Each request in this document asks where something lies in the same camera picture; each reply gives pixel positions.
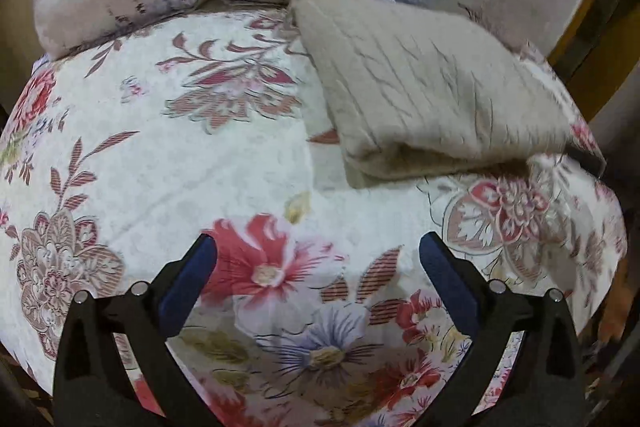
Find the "beige cable-knit sweater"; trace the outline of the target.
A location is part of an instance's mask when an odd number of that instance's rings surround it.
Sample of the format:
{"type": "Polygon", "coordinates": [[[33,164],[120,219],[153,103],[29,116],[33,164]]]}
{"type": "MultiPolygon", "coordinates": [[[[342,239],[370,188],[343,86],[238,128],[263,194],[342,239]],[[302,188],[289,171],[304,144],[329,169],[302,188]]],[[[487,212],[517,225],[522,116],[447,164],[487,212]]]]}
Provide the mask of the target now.
{"type": "Polygon", "coordinates": [[[378,180],[564,154],[605,160],[552,69],[467,18],[385,0],[291,0],[344,161],[378,180]]]}

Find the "floral bed sheet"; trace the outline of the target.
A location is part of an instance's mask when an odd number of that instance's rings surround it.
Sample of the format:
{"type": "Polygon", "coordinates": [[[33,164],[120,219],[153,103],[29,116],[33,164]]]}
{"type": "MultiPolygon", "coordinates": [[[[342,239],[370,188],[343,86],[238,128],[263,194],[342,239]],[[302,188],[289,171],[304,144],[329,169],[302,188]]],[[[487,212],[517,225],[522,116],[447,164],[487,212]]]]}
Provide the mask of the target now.
{"type": "Polygon", "coordinates": [[[436,232],[488,279],[563,291],[578,329],[627,250],[560,155],[402,181],[343,159],[280,10],[205,13],[38,67],[1,137],[1,341],[44,390],[78,291],[220,267],[170,351],[230,426],[407,426],[469,347],[423,272],[436,232]]]}

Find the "wooden headboard frame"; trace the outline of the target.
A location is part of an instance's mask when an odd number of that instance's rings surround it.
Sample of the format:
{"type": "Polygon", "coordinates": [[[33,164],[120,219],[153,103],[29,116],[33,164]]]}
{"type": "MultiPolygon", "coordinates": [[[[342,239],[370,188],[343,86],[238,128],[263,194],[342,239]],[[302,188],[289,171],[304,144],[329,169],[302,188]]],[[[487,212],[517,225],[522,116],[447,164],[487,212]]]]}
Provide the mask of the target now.
{"type": "Polygon", "coordinates": [[[639,0],[582,0],[548,58],[588,121],[638,61],[639,0]]]}

